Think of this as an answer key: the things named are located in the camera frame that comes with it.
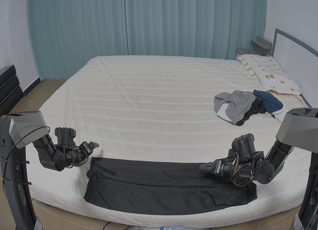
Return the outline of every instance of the curtain fold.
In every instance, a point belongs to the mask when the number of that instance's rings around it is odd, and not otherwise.
[[[126,0],[129,54],[234,59],[263,37],[266,0]]]
[[[28,0],[40,79],[71,77],[89,59],[127,55],[125,0]]]

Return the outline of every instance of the tiled floor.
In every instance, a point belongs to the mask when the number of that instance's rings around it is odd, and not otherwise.
[[[43,103],[65,82],[65,80],[44,80],[12,109],[12,113],[25,110],[39,110]],[[44,230],[102,230],[107,221],[88,218],[47,206],[33,200],[36,215],[40,217]],[[213,228],[213,230],[288,230],[300,207],[281,212],[259,220]],[[15,224],[11,216],[6,197],[0,189],[0,229],[13,230]],[[110,223],[105,230],[123,230],[126,225]]]

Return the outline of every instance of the white wall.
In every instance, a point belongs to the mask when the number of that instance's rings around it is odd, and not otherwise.
[[[39,77],[29,37],[27,0],[1,0],[0,14],[0,68],[14,64],[25,90]]]
[[[276,28],[318,50],[318,0],[267,0],[264,38]]]

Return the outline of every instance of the mattress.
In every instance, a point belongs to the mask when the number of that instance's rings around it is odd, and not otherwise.
[[[234,60],[167,56],[95,57],[69,78],[41,107],[47,125],[71,127],[77,145],[94,141],[92,156],[140,161],[210,162],[227,156],[232,140],[253,133],[266,154],[280,124],[257,114],[241,127],[213,110],[220,92],[258,89]],[[278,95],[288,109],[302,107],[292,95]],[[57,143],[54,133],[51,136]],[[93,218],[147,227],[210,228],[237,224],[298,206],[303,199],[310,153],[295,148],[269,184],[257,184],[247,205],[193,215],[144,215],[112,211],[85,202],[87,164],[55,172],[44,169],[32,145],[26,147],[31,197]]]

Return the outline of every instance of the gray knit garment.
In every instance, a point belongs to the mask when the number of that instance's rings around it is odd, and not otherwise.
[[[221,92],[214,97],[214,111],[217,113],[220,110],[221,105],[229,103],[225,113],[229,119],[236,124],[243,119],[244,114],[251,108],[254,100],[255,96],[251,92],[238,90],[233,91],[231,94]]]

